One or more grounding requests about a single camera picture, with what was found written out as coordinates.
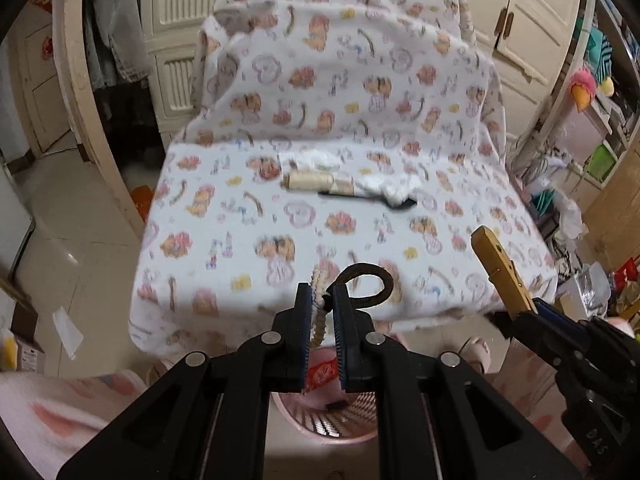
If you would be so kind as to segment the yellow wooden clothespin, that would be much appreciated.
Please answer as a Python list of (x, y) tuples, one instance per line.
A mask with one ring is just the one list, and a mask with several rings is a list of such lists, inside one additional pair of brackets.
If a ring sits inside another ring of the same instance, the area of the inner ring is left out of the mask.
[(521, 313), (537, 313), (533, 298), (495, 233), (479, 226), (471, 235), (471, 246), (512, 320)]

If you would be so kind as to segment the hanging grey jeans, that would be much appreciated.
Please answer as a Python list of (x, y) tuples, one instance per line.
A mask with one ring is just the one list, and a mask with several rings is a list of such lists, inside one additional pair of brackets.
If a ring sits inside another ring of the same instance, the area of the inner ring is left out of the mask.
[(139, 0), (84, 0), (84, 41), (93, 90), (149, 77)]

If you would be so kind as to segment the pink and orange plush toy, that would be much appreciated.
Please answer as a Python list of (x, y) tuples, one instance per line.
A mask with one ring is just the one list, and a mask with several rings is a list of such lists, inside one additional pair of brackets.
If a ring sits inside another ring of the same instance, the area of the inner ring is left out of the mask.
[(597, 81), (588, 68), (581, 68), (570, 77), (570, 95), (578, 113), (582, 113), (590, 105), (597, 94)]

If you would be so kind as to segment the black plastic spoon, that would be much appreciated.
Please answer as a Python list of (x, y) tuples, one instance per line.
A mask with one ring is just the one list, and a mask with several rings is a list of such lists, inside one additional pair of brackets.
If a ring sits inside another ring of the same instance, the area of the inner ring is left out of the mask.
[(407, 198), (399, 204), (390, 202), (387, 198), (379, 195), (345, 195), (330, 192), (318, 192), (318, 195), (328, 200), (359, 200), (360, 202), (368, 202), (371, 204), (384, 205), (389, 210), (406, 211), (414, 208), (418, 203), (412, 198)]

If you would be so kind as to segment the red and clear plastic wrapper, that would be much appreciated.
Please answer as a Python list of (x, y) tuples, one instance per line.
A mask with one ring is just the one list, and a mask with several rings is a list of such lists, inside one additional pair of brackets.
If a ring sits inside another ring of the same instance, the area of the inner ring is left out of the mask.
[(314, 364), (307, 370), (305, 391), (311, 392), (322, 388), (339, 377), (337, 358)]

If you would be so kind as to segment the bear patterned white sheet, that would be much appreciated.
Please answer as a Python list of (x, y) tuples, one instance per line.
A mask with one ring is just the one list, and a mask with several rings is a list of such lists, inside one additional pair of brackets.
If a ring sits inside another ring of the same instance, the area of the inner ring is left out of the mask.
[(533, 296), (553, 298), (464, 0), (216, 0), (192, 96), (134, 278), (128, 328), (143, 352), (236, 347), (299, 284), (324, 292), (363, 262), (394, 280), (371, 310), (386, 330), (498, 310), (471, 246), (479, 226)]

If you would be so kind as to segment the crumpled white tissue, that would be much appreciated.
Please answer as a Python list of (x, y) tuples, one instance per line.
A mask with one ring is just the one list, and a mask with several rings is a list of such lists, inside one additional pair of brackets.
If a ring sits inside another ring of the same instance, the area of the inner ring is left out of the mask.
[(422, 181), (416, 174), (367, 174), (355, 180), (358, 196), (377, 197), (391, 207), (399, 207), (413, 200), (420, 188)]
[(290, 156), (290, 165), (300, 170), (332, 171), (342, 166), (342, 160), (329, 152), (302, 151)]

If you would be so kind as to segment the pink plastic waste basket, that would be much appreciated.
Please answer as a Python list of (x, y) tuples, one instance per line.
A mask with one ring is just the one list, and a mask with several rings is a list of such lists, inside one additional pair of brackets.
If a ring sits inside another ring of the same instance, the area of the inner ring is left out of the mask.
[[(308, 368), (337, 358), (334, 348), (312, 350)], [(358, 444), (378, 435), (373, 392), (347, 393), (340, 378), (311, 392), (272, 395), (282, 416), (306, 437), (326, 444)]]

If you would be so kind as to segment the curved cream wooden frame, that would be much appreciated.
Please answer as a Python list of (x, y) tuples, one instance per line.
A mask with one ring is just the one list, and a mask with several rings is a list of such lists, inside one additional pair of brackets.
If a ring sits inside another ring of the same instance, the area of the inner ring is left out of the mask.
[(101, 122), (85, 52), (84, 0), (52, 0), (54, 64), (70, 128), (82, 152), (98, 168), (114, 201), (136, 237), (144, 221), (116, 165)]

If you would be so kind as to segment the beige thread spool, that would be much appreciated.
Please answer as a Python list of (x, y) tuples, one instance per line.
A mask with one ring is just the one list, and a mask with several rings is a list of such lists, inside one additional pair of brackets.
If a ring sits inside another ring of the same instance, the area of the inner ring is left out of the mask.
[(334, 185), (334, 177), (326, 171), (294, 170), (282, 177), (282, 186), (291, 191), (326, 193)]

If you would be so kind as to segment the orange plastic bag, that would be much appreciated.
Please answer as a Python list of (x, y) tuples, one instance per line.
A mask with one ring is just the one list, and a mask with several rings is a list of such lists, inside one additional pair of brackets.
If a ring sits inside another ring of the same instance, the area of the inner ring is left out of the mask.
[(149, 185), (146, 184), (137, 186), (130, 192), (130, 196), (142, 220), (148, 220), (149, 212), (154, 198), (154, 191), (152, 190), (152, 188), (150, 188)]

